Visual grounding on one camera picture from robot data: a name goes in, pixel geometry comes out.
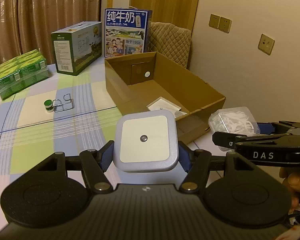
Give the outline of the right hand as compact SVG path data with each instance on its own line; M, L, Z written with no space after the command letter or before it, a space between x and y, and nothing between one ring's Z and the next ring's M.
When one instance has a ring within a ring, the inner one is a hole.
M283 179L282 184L289 190L292 196L292 203L289 214L293 213L299 204L300 194L300 169L281 167L279 177Z

